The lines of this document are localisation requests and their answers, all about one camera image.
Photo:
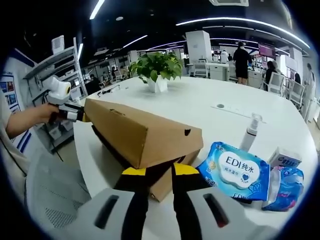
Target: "black shorts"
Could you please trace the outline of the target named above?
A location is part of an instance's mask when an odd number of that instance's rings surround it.
[[[248,79],[248,68],[236,68],[235,75],[237,78]]]

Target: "human hand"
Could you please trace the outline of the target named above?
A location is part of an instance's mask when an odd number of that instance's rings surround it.
[[[48,123],[52,113],[59,113],[59,108],[56,105],[45,103],[35,107],[38,122]]]

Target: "potted plant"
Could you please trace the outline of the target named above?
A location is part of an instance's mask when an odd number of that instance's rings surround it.
[[[156,52],[142,55],[129,70],[132,76],[137,73],[145,84],[148,83],[151,92],[158,93],[168,90],[167,80],[181,78],[182,63],[172,53]]]

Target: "spray bottle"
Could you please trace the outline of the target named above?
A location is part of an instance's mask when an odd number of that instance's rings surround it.
[[[252,113],[251,124],[247,127],[239,149],[248,152],[258,133],[258,124],[262,121],[262,116]]]

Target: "blue tissue pack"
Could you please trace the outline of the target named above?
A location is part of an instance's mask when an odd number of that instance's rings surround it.
[[[276,166],[270,173],[268,200],[262,210],[284,212],[293,208],[304,189],[304,173],[298,168]]]
[[[270,165],[251,153],[224,142],[214,142],[208,157],[196,168],[204,179],[227,196],[268,199]]]

